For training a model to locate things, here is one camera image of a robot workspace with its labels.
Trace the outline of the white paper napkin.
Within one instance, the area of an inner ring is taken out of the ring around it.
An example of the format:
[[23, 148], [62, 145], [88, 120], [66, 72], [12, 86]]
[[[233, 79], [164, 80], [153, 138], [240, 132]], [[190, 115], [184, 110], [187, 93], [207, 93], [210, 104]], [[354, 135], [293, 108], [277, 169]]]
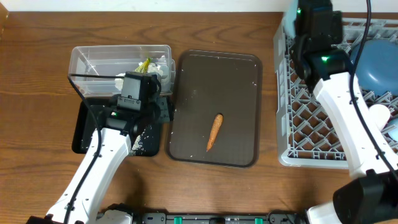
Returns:
[[[157, 73], [157, 76], [159, 78], [162, 78], [164, 76], [164, 72], [161, 70], [161, 66], [151, 62], [149, 65], [148, 73], [154, 73], [154, 72]], [[123, 80], [121, 78], [115, 79], [115, 87], [118, 90], [122, 90]]]

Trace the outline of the colourful snack wrapper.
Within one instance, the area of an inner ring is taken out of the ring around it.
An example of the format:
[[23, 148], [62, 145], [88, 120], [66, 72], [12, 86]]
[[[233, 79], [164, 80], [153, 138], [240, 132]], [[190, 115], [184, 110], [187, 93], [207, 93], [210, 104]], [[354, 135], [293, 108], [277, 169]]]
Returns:
[[140, 63], [139, 66], [134, 71], [137, 73], [147, 73], [151, 61], [152, 61], [151, 58], [147, 58], [144, 62]]

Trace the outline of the orange carrot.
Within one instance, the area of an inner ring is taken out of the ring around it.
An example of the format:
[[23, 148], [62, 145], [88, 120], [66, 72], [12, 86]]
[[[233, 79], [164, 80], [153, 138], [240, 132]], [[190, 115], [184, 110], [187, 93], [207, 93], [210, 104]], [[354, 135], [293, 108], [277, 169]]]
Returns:
[[206, 146], [207, 151], [209, 151], [213, 147], [222, 123], [223, 123], [223, 115], [217, 114], [215, 116], [215, 119], [214, 119], [212, 127], [211, 127], [208, 143]]

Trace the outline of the dark blue plate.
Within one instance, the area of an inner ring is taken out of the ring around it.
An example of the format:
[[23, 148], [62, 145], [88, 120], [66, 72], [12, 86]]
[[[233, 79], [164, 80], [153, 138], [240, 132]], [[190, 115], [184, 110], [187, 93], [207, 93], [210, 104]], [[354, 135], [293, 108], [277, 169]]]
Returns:
[[375, 95], [397, 96], [397, 44], [388, 40], [368, 40], [355, 71], [361, 89]]

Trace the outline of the pink cup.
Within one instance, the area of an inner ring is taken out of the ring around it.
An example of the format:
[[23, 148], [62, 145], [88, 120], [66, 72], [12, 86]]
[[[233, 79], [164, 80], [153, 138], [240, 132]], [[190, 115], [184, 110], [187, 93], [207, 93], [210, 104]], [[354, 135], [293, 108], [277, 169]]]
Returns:
[[391, 115], [388, 107], [381, 104], [375, 104], [369, 107], [369, 112], [377, 128], [382, 131]]

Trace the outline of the light blue cup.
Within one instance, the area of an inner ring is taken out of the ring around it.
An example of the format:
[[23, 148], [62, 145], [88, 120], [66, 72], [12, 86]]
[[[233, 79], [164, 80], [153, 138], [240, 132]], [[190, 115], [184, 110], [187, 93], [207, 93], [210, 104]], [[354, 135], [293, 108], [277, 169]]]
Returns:
[[398, 141], [398, 119], [393, 119], [388, 122], [387, 127], [389, 131], [387, 132], [389, 137], [395, 141]]

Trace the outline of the light blue rice bowl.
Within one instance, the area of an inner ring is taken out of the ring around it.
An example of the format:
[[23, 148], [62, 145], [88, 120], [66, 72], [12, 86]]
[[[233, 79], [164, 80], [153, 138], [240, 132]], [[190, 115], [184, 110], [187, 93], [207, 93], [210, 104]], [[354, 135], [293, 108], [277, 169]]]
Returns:
[[295, 20], [297, 18], [298, 2], [298, 0], [292, 0], [288, 9], [284, 12], [284, 16], [282, 18], [284, 32], [292, 39], [296, 36]]

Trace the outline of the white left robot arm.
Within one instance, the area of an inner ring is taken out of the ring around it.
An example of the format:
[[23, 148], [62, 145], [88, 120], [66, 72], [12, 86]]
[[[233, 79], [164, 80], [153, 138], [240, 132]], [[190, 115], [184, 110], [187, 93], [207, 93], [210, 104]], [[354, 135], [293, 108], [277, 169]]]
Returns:
[[140, 217], [124, 204], [104, 213], [100, 205], [127, 156], [153, 156], [159, 150], [160, 125], [174, 118], [168, 96], [148, 101], [84, 98], [80, 105], [72, 149], [85, 156], [68, 187], [43, 218], [28, 223], [138, 223]]

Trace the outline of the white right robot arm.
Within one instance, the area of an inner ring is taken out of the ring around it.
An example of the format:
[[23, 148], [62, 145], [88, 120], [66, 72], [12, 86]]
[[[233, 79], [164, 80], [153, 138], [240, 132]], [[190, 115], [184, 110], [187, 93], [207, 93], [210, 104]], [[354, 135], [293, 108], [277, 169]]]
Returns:
[[284, 17], [294, 38], [296, 74], [328, 115], [342, 145], [351, 182], [331, 202], [307, 210], [309, 223], [377, 223], [397, 218], [397, 154], [362, 96], [355, 65], [338, 48], [342, 13], [330, 1], [296, 0]]

